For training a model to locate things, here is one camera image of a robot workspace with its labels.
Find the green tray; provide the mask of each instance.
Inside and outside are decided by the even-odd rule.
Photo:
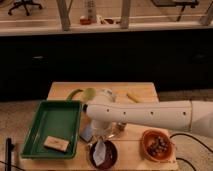
[[[68,159],[76,153],[80,125],[80,101],[42,101],[26,136],[22,158]],[[70,141],[67,152],[43,146],[47,136]]]

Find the terracotta bowl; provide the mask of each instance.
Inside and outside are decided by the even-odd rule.
[[[140,148],[145,158],[155,162],[168,162],[173,153],[173,145],[169,137],[154,129],[143,133]]]

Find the bowl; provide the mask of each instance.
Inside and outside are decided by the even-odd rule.
[[[92,165],[99,169],[99,170],[108,170],[110,169],[117,161],[117,157],[118,157],[118,153],[117,153],[117,149],[115,147],[115,145],[111,142],[111,141],[105,141],[104,144],[106,146],[106,156],[105,156],[105,161],[100,164],[100,165],[96,165],[95,161],[93,159],[93,153],[95,152],[95,146],[96,146],[97,142],[94,143],[90,149],[89,152],[89,159],[90,162],[92,163]]]
[[[173,154],[173,144],[169,137],[158,130],[146,130],[140,141],[142,155],[154,162],[168,162]]]

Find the bottle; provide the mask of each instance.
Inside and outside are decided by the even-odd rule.
[[[97,22],[95,0],[84,0],[84,16],[92,23]]]

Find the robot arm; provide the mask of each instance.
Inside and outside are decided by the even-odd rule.
[[[120,104],[112,102],[110,95],[112,93],[103,91],[88,103],[86,112],[96,130],[106,129],[111,122],[123,122],[188,131],[213,138],[213,102]]]

